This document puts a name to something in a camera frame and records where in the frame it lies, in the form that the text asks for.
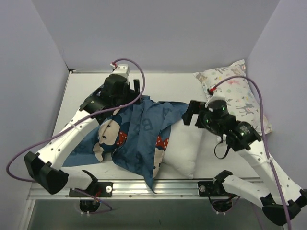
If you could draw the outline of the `blue letter-print pillowcase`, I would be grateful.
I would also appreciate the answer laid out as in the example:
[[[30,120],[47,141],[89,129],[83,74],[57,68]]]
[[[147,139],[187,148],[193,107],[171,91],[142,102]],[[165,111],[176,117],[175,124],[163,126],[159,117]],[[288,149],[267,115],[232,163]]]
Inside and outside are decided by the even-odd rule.
[[[188,108],[183,102],[154,102],[144,96],[140,104],[115,110],[76,146],[65,167],[100,163],[110,154],[117,166],[144,177],[153,187],[170,141],[171,126]]]

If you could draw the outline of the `white pillow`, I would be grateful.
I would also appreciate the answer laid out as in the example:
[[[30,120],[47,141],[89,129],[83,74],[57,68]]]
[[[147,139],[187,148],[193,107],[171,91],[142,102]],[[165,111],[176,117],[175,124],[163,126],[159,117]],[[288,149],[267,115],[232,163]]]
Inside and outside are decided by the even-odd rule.
[[[184,125],[182,120],[171,124],[170,119],[156,115],[153,119],[139,115],[129,122],[119,121],[115,116],[100,126],[99,142],[93,147],[98,161],[103,161],[104,153],[112,152],[115,164],[146,180],[155,178],[163,163],[189,179],[194,177],[201,130]]]

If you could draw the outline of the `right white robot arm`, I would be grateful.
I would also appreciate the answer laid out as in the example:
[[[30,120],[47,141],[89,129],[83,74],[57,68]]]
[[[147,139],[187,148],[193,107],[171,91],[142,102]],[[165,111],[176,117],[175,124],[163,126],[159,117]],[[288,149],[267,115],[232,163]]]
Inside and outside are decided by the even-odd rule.
[[[207,129],[226,142],[228,150],[242,157],[263,181],[264,186],[243,180],[228,170],[213,178],[209,195],[236,195],[262,209],[275,225],[283,226],[307,205],[307,191],[296,184],[265,152],[264,141],[251,124],[236,120],[229,114],[224,100],[207,105],[192,100],[182,119],[190,125],[192,116],[198,115],[196,127]]]

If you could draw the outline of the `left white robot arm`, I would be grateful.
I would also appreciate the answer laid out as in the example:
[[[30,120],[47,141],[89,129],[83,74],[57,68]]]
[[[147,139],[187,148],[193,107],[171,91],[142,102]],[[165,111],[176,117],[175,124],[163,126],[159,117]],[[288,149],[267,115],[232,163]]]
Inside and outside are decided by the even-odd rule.
[[[30,151],[24,156],[29,175],[51,195],[70,188],[79,189],[86,197],[94,196],[98,189],[98,179],[94,175],[87,170],[63,171],[61,168],[75,147],[113,111],[140,103],[140,81],[134,80],[133,85],[132,89],[127,74],[110,74],[53,140],[37,153]]]

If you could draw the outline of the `floral deer-print pillow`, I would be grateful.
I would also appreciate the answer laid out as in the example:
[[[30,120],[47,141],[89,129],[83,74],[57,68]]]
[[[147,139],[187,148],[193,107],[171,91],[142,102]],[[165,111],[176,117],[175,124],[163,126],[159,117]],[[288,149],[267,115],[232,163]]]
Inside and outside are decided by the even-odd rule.
[[[193,75],[201,83],[207,100],[211,98],[208,89],[226,78],[238,75],[238,78],[230,79],[219,86],[225,96],[228,112],[234,115],[236,120],[250,123],[262,135],[260,105],[252,93],[248,81],[240,77],[246,75],[243,59],[227,67],[195,72]]]

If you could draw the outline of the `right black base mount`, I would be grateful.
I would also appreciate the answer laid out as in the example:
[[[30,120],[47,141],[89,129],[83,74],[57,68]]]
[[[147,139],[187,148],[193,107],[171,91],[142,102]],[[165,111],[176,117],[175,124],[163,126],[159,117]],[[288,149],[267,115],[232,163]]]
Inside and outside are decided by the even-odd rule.
[[[198,191],[200,197],[228,196],[220,182],[198,181]]]

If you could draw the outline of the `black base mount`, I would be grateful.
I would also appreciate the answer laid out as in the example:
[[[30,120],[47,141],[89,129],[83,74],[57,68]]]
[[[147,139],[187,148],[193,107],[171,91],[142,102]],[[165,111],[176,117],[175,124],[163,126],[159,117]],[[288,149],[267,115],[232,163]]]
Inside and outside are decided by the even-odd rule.
[[[95,187],[82,190],[93,197],[111,197],[113,192],[113,183],[112,182],[98,182]],[[83,193],[76,191],[75,189],[70,189],[69,197],[88,197]]]
[[[220,182],[198,181],[198,191],[200,197],[228,196]]]

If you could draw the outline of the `front aluminium rail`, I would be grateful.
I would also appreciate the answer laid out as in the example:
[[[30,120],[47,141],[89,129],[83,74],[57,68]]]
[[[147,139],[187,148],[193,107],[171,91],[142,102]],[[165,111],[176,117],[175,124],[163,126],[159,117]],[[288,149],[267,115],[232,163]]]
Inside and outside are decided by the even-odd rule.
[[[156,180],[151,190],[143,180],[114,180],[110,197],[100,196],[104,201],[110,200],[182,200],[206,199],[199,196],[199,180]],[[28,200],[91,200],[90,197],[77,194],[69,195],[70,190],[64,188],[51,195],[38,184],[32,184]]]

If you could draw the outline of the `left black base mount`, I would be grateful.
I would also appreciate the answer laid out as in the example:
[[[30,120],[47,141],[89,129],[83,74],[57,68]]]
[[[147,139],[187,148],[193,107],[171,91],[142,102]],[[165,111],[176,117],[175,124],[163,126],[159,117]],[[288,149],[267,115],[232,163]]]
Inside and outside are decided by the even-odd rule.
[[[113,183],[112,182],[98,182],[95,187],[82,190],[93,197],[111,197],[113,192]],[[88,197],[83,193],[76,191],[75,189],[70,189],[69,197]]]

